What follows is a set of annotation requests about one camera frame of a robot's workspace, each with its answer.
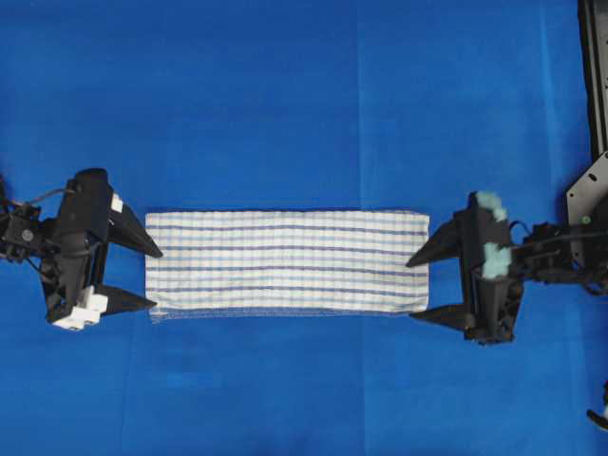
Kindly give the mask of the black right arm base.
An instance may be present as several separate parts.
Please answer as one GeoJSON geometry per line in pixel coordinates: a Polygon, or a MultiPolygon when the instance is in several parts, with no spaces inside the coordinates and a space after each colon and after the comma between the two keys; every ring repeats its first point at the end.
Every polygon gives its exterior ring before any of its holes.
{"type": "Polygon", "coordinates": [[[581,175],[566,192],[570,226],[581,234],[598,233],[571,242],[574,260],[583,267],[597,267],[607,258],[607,152],[581,175]]]}

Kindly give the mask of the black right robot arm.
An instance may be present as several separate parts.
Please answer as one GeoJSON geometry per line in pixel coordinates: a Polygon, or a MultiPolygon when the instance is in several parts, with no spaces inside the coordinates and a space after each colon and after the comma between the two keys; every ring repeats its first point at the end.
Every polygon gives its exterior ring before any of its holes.
{"type": "Polygon", "coordinates": [[[463,301],[413,318],[459,331],[481,345],[509,343],[525,281],[607,294],[606,198],[575,224],[534,226],[520,244],[511,238],[513,226],[496,195],[471,193],[466,209],[455,212],[407,263],[413,268],[458,259],[463,301]]]}

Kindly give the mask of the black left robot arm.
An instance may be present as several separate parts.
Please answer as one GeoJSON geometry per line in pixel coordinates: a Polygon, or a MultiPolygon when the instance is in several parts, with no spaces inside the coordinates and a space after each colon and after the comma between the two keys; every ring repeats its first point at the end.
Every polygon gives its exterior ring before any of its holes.
{"type": "Polygon", "coordinates": [[[54,218],[41,219],[40,198],[1,198],[1,258],[27,262],[38,274],[48,324],[81,331],[101,318],[149,310],[156,302],[104,283],[110,245],[148,257],[162,251],[108,182],[103,168],[78,172],[57,189],[54,218]]]}

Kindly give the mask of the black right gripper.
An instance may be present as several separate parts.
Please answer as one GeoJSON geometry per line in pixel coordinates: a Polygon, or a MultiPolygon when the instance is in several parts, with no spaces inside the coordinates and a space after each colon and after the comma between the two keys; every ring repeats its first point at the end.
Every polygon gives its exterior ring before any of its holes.
{"type": "Polygon", "coordinates": [[[523,283],[514,261],[507,212],[494,193],[477,191],[467,208],[442,224],[410,258],[409,268],[460,256],[463,304],[411,313],[419,321],[465,333],[478,342],[511,342],[523,283]]]}

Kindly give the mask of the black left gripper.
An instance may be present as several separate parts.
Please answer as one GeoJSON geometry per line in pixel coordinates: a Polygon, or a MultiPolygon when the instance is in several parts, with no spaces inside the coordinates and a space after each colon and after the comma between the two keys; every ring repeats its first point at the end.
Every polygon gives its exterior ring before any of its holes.
{"type": "Polygon", "coordinates": [[[108,182],[103,168],[78,172],[66,184],[49,246],[41,257],[47,322],[80,331],[103,315],[149,310],[156,302],[103,285],[110,243],[160,258],[162,251],[108,182]]]}

